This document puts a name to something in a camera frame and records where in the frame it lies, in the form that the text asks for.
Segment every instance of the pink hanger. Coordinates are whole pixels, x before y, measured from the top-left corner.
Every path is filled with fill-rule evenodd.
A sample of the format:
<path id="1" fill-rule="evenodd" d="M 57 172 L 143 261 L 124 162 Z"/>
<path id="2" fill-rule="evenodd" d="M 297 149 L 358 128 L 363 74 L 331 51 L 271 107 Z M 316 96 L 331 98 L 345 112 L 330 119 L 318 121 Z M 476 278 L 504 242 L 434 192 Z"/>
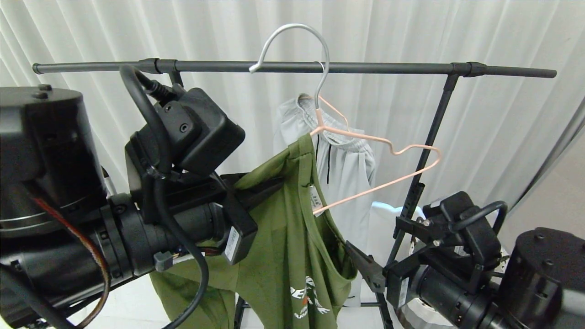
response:
<path id="1" fill-rule="evenodd" d="M 412 176 L 416 176 L 416 175 L 418 175 L 420 173 L 423 173 L 423 172 L 429 170 L 430 168 L 433 168 L 434 166 L 437 165 L 437 163 L 439 163 L 439 161 L 441 160 L 441 151 L 438 148 L 434 148 L 433 146 L 412 144 L 412 145 L 408 145 L 407 147 L 401 149 L 398 152 L 395 152 L 394 151 L 394 146 L 392 145 L 392 142 L 390 142 L 386 138 L 379 138 L 379 137 L 375 137 L 375 136 L 364 135 L 364 134 L 361 134 L 361 133 L 354 133 L 354 132 L 351 132 L 351 131 L 344 131 L 344 130 L 341 130 L 341 129 L 337 129 L 337 128 L 333 128 L 333 127 L 330 127 L 330 126 L 326 126 L 323 123 L 323 117 L 321 115 L 321 108 L 319 107 L 319 100 L 323 101 L 325 104 L 327 104 L 329 107 L 331 107 L 335 112 L 337 112 L 339 115 L 341 115 L 344 119 L 345 119 L 345 116 L 343 116 L 341 114 L 341 112 L 339 112 L 333 105 L 331 105 L 330 103 L 328 103 L 327 101 L 325 101 L 319 95 L 319 92 L 321 90 L 321 87 L 323 86 L 323 83 L 325 82 L 325 78 L 327 78 L 327 74 L 329 73 L 329 62 L 330 62 L 329 61 L 329 47 L 327 46 L 327 43 L 325 42 L 325 39 L 323 38 L 323 36 L 319 32 L 317 32 L 317 30 L 315 30 L 314 28 L 312 28 L 312 27 L 310 27 L 308 25 L 298 24 L 298 23 L 296 23 L 296 24 L 286 24 L 286 25 L 282 25 L 281 27 L 279 27 L 278 29 L 276 29 L 272 33 L 272 35 L 270 35 L 270 37 L 268 38 L 268 40 L 265 42 L 264 47 L 262 48 L 262 52 L 260 53 L 260 58 L 258 59 L 258 62 L 256 64 L 250 66 L 250 68 L 249 68 L 250 73 L 256 72 L 260 68 L 260 66 L 262 65 L 262 63 L 264 62 L 264 57 L 266 56 L 266 52 L 268 51 L 268 48 L 270 47 L 270 43 L 272 42 L 272 40 L 274 40 L 274 38 L 278 34 L 280 34 L 282 31 L 285 31 L 285 30 L 288 30 L 288 29 L 295 29 L 295 28 L 305 29 L 305 30 L 313 33 L 313 35 L 315 35 L 319 39 L 319 41 L 321 42 L 321 44 L 323 45 L 323 50 L 325 52 L 325 66 L 323 67 L 324 68 L 323 69 L 323 76 L 321 77 L 321 80 L 320 80 L 319 84 L 317 85 L 317 89 L 315 90 L 315 96 L 314 96 L 314 100 L 315 100 L 315 113 L 316 113 L 316 116 L 317 116 L 317 128 L 310 133 L 311 136 L 314 136 L 316 133 L 320 133 L 320 132 L 323 132 L 323 131 L 328 131 L 328 132 L 336 133 L 338 135 L 343 135 L 343 136 L 348 136 L 348 137 L 353 137 L 353 138 L 367 139 L 367 140 L 376 140 L 378 142 L 383 142 L 383 143 L 388 144 L 388 146 L 390 147 L 390 152 L 393 155 L 400 155 L 400 154 L 402 154 L 402 153 L 404 153 L 407 150 L 412 149 L 412 148 L 428 149 L 428 150 L 435 151 L 437 153 L 437 159 L 433 163 L 431 163 L 429 166 L 424 167 L 421 170 L 417 170 L 417 171 L 415 171 L 415 172 L 413 172 L 411 174 L 408 174 L 406 176 L 402 176 L 399 179 L 395 179 L 393 181 L 389 181 L 388 183 L 385 183 L 385 184 L 379 185 L 377 187 L 374 187 L 373 189 L 370 189 L 370 190 L 367 190 L 367 191 L 358 193 L 358 194 L 356 194 L 354 196 L 345 198 L 343 200 L 336 201 L 336 202 L 334 202 L 332 204 L 329 204 L 329 205 L 327 205 L 325 207 L 321 207 L 319 209 L 316 209 L 316 210 L 313 211 L 313 215 L 317 215 L 317 214 L 319 214 L 319 213 L 321 213 L 321 212 L 323 212 L 323 211 L 325 211 L 325 210 L 327 210 L 327 209 L 329 209 L 331 207 L 334 207 L 334 206 L 336 206 L 338 204 L 342 204 L 342 203 L 345 203 L 347 201 L 353 200 L 355 198 L 359 198 L 359 197 L 364 196 L 364 195 L 366 195 L 368 193 L 372 193 L 374 191 L 377 191 L 377 190 L 383 189 L 385 187 L 388 187 L 388 186 L 390 186 L 392 184 L 398 183 L 399 181 L 403 181 L 403 180 L 408 179 L 408 178 L 410 178 Z"/>

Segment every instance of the hanger hook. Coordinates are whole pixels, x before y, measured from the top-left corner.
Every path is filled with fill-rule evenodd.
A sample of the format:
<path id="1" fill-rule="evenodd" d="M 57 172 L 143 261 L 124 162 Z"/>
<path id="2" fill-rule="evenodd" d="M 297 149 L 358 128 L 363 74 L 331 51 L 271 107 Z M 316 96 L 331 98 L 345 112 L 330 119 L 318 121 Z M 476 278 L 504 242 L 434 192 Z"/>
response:
<path id="1" fill-rule="evenodd" d="M 321 81 L 319 82 L 319 84 L 317 85 L 317 89 L 315 90 L 315 109 L 318 109 L 318 108 L 320 108 L 319 107 L 319 92 L 321 92 L 321 87 L 323 87 L 323 83 L 325 83 L 325 79 L 327 78 L 327 74 L 329 73 L 330 59 L 329 59 L 329 47 L 327 46 L 327 42 L 325 42 L 325 38 L 323 38 L 323 36 L 319 32 L 317 32 L 317 30 L 315 30 L 314 28 L 312 28 L 308 25 L 305 25 L 305 24 L 300 24 L 300 23 L 282 25 L 281 27 L 276 29 L 272 33 L 272 35 L 270 35 L 268 40 L 266 40 L 264 47 L 262 47 L 262 52 L 260 53 L 260 59 L 258 59 L 258 62 L 256 64 L 250 66 L 249 71 L 250 71 L 250 73 L 254 73 L 262 66 L 262 64 L 264 63 L 264 57 L 266 56 L 266 52 L 268 51 L 268 48 L 270 47 L 272 40 L 274 40 L 274 38 L 277 35 L 279 35 L 282 31 L 289 30 L 289 29 L 305 29 L 305 30 L 313 33 L 313 35 L 315 35 L 319 39 L 321 44 L 323 45 L 323 50 L 325 51 L 325 67 L 323 69 L 323 76 L 321 77 Z"/>

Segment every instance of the white graphic print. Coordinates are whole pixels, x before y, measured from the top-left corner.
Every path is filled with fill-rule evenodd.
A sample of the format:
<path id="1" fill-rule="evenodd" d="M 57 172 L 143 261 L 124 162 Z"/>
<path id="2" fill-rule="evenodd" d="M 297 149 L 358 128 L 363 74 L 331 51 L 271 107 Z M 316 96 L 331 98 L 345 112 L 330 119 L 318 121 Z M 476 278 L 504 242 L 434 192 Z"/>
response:
<path id="1" fill-rule="evenodd" d="M 328 313 L 330 309 L 326 309 L 321 305 L 317 298 L 317 290 L 315 288 L 315 282 L 310 276 L 305 277 L 305 288 L 295 289 L 291 287 L 291 296 L 295 299 L 302 299 L 302 309 L 299 313 L 295 313 L 296 318 L 304 318 L 309 314 L 309 305 L 315 305 L 317 311 L 321 314 Z"/>

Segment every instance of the white curtain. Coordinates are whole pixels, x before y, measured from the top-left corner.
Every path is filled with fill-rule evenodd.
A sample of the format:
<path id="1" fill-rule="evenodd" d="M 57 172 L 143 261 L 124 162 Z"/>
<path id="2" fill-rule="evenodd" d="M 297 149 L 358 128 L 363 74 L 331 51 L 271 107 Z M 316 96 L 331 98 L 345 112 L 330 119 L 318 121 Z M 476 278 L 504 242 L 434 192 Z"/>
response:
<path id="1" fill-rule="evenodd" d="M 50 83 L 84 94 L 99 159 L 127 190 L 123 154 L 144 121 L 116 72 L 44 74 L 32 63 L 257 60 L 279 26 L 321 31 L 332 61 L 449 63 L 551 68 L 554 79 L 460 78 L 435 145 L 444 160 L 423 175 L 422 202 L 468 191 L 477 204 L 514 203 L 572 122 L 585 95 L 582 1 L 2 1 L 0 85 Z M 267 60 L 323 60 L 303 30 L 280 35 Z M 167 77 L 153 76 L 165 83 Z M 271 154 L 273 112 L 317 74 L 183 73 L 246 130 L 219 168 L 251 170 Z M 424 143 L 445 76 L 330 74 L 322 95 L 350 123 L 399 148 Z M 378 183 L 414 170 L 420 151 L 390 156 L 373 145 Z M 377 200 L 400 205 L 409 182 Z"/>

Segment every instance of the olive green garment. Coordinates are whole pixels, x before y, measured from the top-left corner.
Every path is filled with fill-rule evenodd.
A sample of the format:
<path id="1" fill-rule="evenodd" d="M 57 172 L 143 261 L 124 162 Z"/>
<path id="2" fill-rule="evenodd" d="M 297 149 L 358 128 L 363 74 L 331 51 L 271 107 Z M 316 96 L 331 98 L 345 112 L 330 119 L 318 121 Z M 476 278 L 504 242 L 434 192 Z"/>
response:
<path id="1" fill-rule="evenodd" d="M 233 328 L 234 292 L 266 328 L 337 328 L 337 314 L 357 272 L 329 211 L 316 218 L 312 214 L 310 191 L 324 198 L 309 135 L 242 177 L 236 188 L 274 176 L 285 178 L 284 187 L 250 212 L 258 233 L 248 256 L 234 266 L 223 256 L 206 257 L 208 291 L 180 328 Z M 186 261 L 150 278 L 168 316 L 176 318 L 197 291 L 199 267 Z"/>

